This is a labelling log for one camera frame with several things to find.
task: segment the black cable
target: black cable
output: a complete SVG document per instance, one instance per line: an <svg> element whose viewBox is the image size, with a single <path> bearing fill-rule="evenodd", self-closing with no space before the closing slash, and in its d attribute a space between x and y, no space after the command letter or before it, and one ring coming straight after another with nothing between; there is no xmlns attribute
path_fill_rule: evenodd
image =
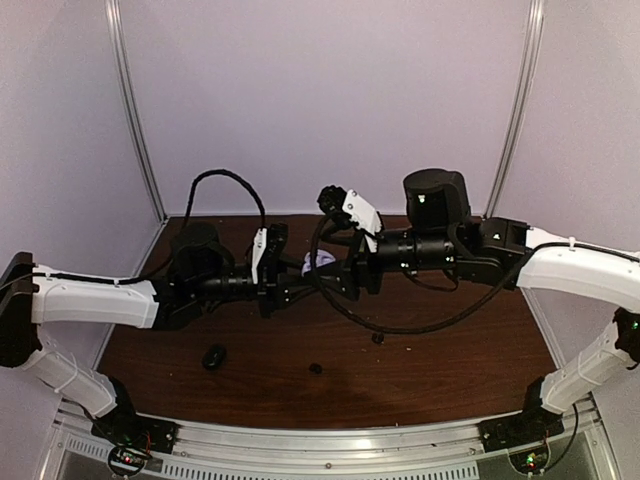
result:
<svg viewBox="0 0 640 480"><path fill-rule="evenodd" d="M318 246L319 246L319 242L320 242L320 236L322 234L322 231L325 227L325 225L332 219L332 215L325 215L324 217L322 217L322 219L318 222L318 226L316 227L315 231L313 232L313 237L311 239L311 254L310 254L310 264L311 264L311 275L315 281L315 283L317 284L318 289L320 290L320 293L322 294L322 296L327 300L327 302L329 302L329 304L336 310L338 311L340 314L342 314L343 316L345 316L348 320L368 329L368 330L373 330L374 332L378 332L378 333L386 333L386 334L394 334L394 335L422 335L425 333L432 333L432 332L436 332L438 330L442 330L448 327L452 327L458 323L460 323L462 320L465 320L466 318L468 318L469 316L471 316L472 314L474 314L475 312L477 312L480 308L482 308L485 304L487 304L490 300L492 300L511 280L513 280L513 278L520 272L520 270L522 269L522 267L524 267L526 265L526 263L531 259L531 257L533 257L533 255L544 249L544 248L551 248L551 247L571 247L572 245L570 245L567 242L549 242L549 243L543 243L538 245L537 247L533 248L532 250L529 250L527 253L525 253L520 260L518 260L518 262L511 267L511 269L505 274L505 276L496 284L494 285L491 290L489 292L487 292L483 297L481 297L478 301L476 301L474 304L468 306L467 308L465 308L463 311L461 311L460 313L446 319L443 320L441 322L438 323L434 323L434 324L430 324L430 325L425 325L422 327L389 327L389 326L384 326L384 325L377 325L373 322L369 322L368 320L365 320L363 318L361 318L360 316L356 315L355 313L353 313L351 310L345 308L342 304L340 304L334 297L333 295L329 292L329 290L326 288L326 286L323 284L322 279L320 278L320 273L318 272L318 267L317 267L317 263L316 263L316 257L318 254ZM631 256L631 255L627 255L625 253L621 253L621 252L617 252L615 250L610 250L607 248L603 248L603 247L597 247L594 245L589 245L589 244L584 244L584 243L576 243L572 246L573 248L583 248L586 250L592 250L592 251L596 251L596 252L600 252L600 253L607 253L607 254L611 254L620 258L624 258L636 263L640 263L640 259L638 259L637 257Z"/></svg>
<svg viewBox="0 0 640 480"><path fill-rule="evenodd" d="M206 172L202 172L191 183L191 190L189 192L187 209L186 209L184 220L182 221L182 226L180 227L180 230L183 230L187 226L187 223L189 223L189 220L191 218L191 210L193 209L193 201L195 200L198 184L205 178L213 177L215 175L232 178L233 180L238 182L242 187L244 187L245 190L249 192L249 194L255 200L256 205L258 206L258 210L260 210L261 228L265 228L266 212L264 209L264 205L262 204L262 200L260 199L260 196L254 190L251 184L247 182L245 179L243 179L240 175L237 175L229 170L216 169L216 170L207 170ZM144 282L146 280L153 278L160 271L162 271L163 268L167 267L170 263L171 263L171 256L168 256L160 265L158 265L156 268L154 268L150 272L139 275L137 277L131 277L131 278L113 279L113 278L104 278L104 277L90 277L87 275L77 275L74 273L63 273L63 272L52 273L49 276L51 278L58 278L61 280L72 280L72 281L87 282L87 283L99 283L102 285L133 285L135 283Z"/></svg>
<svg viewBox="0 0 640 480"><path fill-rule="evenodd" d="M576 407L575 403L573 404L573 411L576 414L576 424L573 426L573 433L571 434L569 443L567 443L567 446L565 447L564 451L560 454L560 456L553 463L553 465L549 465L548 467L544 468L544 473L547 473L552 469L556 468L558 464L562 461L562 459L564 459L564 457L567 456L567 453L569 453L569 450L571 450L571 445L573 445L573 442L575 441L576 436L578 435L578 427L580 425L580 415L578 414L578 407Z"/></svg>
<svg viewBox="0 0 640 480"><path fill-rule="evenodd" d="M458 281L457 278L447 274L445 274L445 277L447 277L447 279L452 283L452 286L450 287L441 287L440 285L430 285L428 283L421 282L415 275L411 275L407 271L403 271L402 274L405 276L407 280L409 280L414 285L420 288L424 288L425 290L431 290L434 292L453 293L458 289L458 286L460 285L460 282Z"/></svg>
<svg viewBox="0 0 640 480"><path fill-rule="evenodd" d="M196 189L198 188L198 184L205 178L213 177L216 175L232 178L233 180L238 182L240 185L242 185L242 187L244 187L244 189L247 192L249 192L249 195L251 195L251 197L256 202L256 205L258 206L258 210L260 210L261 228L265 228L267 225L267 218L266 218L267 214L265 212L264 205L262 204L262 199L260 198L258 193L254 190L251 184L247 182L244 178L242 178L240 175L233 173L229 170L225 170L224 168L207 170L206 172L202 172L193 180L193 183L191 184L191 191L189 192L189 201L187 202L187 211L185 212L184 220L182 221L182 228L186 227L187 223L189 223L189 218L191 217L191 210L193 209L193 201L195 200Z"/></svg>

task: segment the purple object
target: purple object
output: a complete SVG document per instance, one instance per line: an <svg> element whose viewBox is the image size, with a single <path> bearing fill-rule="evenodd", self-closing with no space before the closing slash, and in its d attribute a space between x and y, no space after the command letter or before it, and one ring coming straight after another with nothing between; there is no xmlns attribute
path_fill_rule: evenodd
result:
<svg viewBox="0 0 640 480"><path fill-rule="evenodd" d="M336 261L336 257L331 255L329 252L325 250L318 250L318 255L316 256L316 265L318 267L327 265L335 261ZM310 271L311 271L311 252L308 252L304 256L304 265L302 266L302 274L304 275L305 273Z"/></svg>

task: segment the metal frame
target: metal frame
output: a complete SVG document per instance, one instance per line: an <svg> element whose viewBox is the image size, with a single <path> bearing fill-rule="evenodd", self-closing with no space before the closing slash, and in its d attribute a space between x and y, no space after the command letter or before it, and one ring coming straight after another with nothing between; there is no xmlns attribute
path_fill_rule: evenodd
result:
<svg viewBox="0 0 640 480"><path fill-rule="evenodd" d="M486 217L495 215L504 184L509 173L511 160L515 152L518 135L522 127L524 118L524 110L529 98L529 91L533 83L533 75L535 73L536 63L538 61L538 53L540 51L540 43L542 40L542 25L544 22L544 0L531 0L529 8L529 19L527 22L527 32L524 40L524 50L522 52L522 63L520 65L520 76L518 78L518 87L516 90L516 98L511 110L511 118L509 127L507 128L507 136L502 148L502 155L496 178L491 188L491 195L485 210Z"/></svg>
<svg viewBox="0 0 640 480"><path fill-rule="evenodd" d="M580 431L589 441L598 478L619 479L593 400L588 397L578 402L578 409ZM505 451L483 453L478 421L354 430L263 430L178 421L173 455L154 454L155 473L149 473L176 479L202 479L208 474L214 478L217 473L217 478L234 475L253 479L265 476L274 480L329 480L411 479L431 472L433 478L439 478L437 472L467 468L473 472L473 466L482 459L505 455ZM566 432L560 438L571 435L573 422L573 415L565 417ZM106 441L92 437L90 428L82 410L63 401L39 478L57 479L67 451L104 461L111 447Z"/></svg>
<svg viewBox="0 0 640 480"><path fill-rule="evenodd" d="M127 59L127 50L124 42L124 32L122 30L122 21L120 19L120 1L105 0L105 8L107 13L107 24L109 26L109 34L113 43L113 54L116 60L116 68L118 78L120 80L120 91L124 103L124 110L127 116L127 124L131 133L131 140L140 164L142 177L151 204L153 212L159 222L167 218L160 190L151 167L149 159L149 151L142 131L142 123L138 114L138 107L133 93L133 81L131 80L131 72L129 70L129 61Z"/></svg>

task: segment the black mount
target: black mount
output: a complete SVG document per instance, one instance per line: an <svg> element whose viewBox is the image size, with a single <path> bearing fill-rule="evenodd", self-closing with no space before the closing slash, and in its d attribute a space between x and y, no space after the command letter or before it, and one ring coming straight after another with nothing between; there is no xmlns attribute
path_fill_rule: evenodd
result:
<svg viewBox="0 0 640 480"><path fill-rule="evenodd" d="M640 314L619 308L613 321L618 325L616 348L627 352L634 362L640 363Z"/></svg>
<svg viewBox="0 0 640 480"><path fill-rule="evenodd" d="M30 253L17 253L0 277L0 285L33 273L33 267ZM19 367L42 349L37 326L31 323L36 288L31 278L25 278L0 291L0 366Z"/></svg>
<svg viewBox="0 0 640 480"><path fill-rule="evenodd" d="M178 425L138 415L124 385L113 377L109 377L109 380L116 391L117 405L106 415L91 418L91 434L114 445L125 445L143 452L149 447L154 452L171 453Z"/></svg>
<svg viewBox="0 0 640 480"><path fill-rule="evenodd" d="M539 378L529 385L521 413L480 422L478 428L485 452L540 442L564 432L562 415L542 408L543 381L544 378Z"/></svg>

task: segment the black small object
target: black small object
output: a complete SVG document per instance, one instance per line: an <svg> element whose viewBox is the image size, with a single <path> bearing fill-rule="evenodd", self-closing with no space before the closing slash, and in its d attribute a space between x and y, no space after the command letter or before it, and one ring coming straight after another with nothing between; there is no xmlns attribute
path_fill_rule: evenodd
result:
<svg viewBox="0 0 640 480"><path fill-rule="evenodd" d="M373 335L371 335L371 341L376 345L382 345L384 343L384 333L374 333Z"/></svg>
<svg viewBox="0 0 640 480"><path fill-rule="evenodd" d="M309 371L311 373L315 373L316 375L320 375L322 373L322 365L319 363L312 363L309 365Z"/></svg>
<svg viewBox="0 0 640 480"><path fill-rule="evenodd" d="M202 366L210 372L217 370L227 358L227 349L222 345L213 345L202 358Z"/></svg>
<svg viewBox="0 0 640 480"><path fill-rule="evenodd" d="M107 465L116 475L131 478L142 471L149 458L143 452L118 445L109 452Z"/></svg>
<svg viewBox="0 0 640 480"><path fill-rule="evenodd" d="M509 461L513 468L523 475L539 475L541 470L549 464L549 445L545 442L529 450L510 453Z"/></svg>
<svg viewBox="0 0 640 480"><path fill-rule="evenodd" d="M351 228L351 215L342 211L347 192L342 187L329 185L324 187L318 197L318 206L325 215L331 215L333 222L341 230Z"/></svg>

